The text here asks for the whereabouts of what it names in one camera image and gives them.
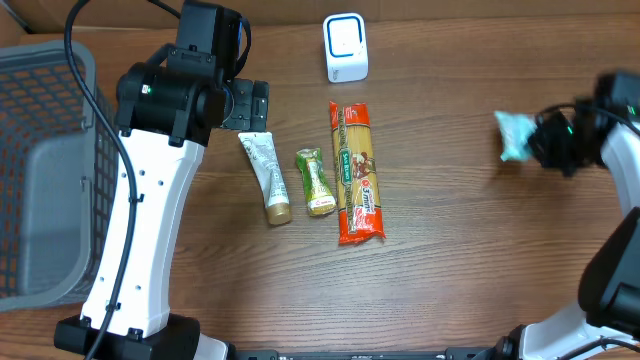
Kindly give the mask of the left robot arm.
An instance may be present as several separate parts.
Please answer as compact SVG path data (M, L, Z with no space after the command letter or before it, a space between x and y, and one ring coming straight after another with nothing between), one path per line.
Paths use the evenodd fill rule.
M169 280L187 193L215 128L262 132L269 86L245 80L251 28L241 13L187 1L179 29L117 85L104 126L118 158L104 250L80 314L55 329L58 349L88 359L233 357L199 322L173 314Z

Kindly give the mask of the teal white packet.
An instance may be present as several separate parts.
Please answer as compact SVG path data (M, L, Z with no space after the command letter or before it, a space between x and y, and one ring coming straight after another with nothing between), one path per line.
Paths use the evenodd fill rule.
M500 159L503 162L527 162L532 157L528 139L537 128L534 117L504 111L495 111L494 116L503 144Z

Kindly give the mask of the green snack packet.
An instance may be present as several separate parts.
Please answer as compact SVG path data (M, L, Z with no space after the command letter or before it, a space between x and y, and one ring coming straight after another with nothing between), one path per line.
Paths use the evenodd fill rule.
M333 196L324 173L320 148L305 148L296 153L296 164L301 172L307 210L310 216L324 216L336 209Z

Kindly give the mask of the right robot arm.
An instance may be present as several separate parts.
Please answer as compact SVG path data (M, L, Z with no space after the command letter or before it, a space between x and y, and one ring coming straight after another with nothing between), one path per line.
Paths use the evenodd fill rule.
M479 359L590 359L608 350L639 350L639 75L600 74L594 92L535 114L497 111L501 159L535 159L565 177L608 171L622 220L586 266L574 303L520 325Z

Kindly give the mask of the white tube gold cap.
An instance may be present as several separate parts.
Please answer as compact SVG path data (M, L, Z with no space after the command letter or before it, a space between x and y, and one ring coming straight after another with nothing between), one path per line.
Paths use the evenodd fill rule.
M267 220L282 225L292 220L290 201L270 132L242 132L238 138L260 185Z

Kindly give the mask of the red spaghetti packet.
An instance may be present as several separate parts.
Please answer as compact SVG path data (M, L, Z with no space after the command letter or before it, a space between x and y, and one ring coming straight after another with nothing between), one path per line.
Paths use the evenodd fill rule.
M337 190L339 243L383 238L384 224L371 121L364 103L329 104Z

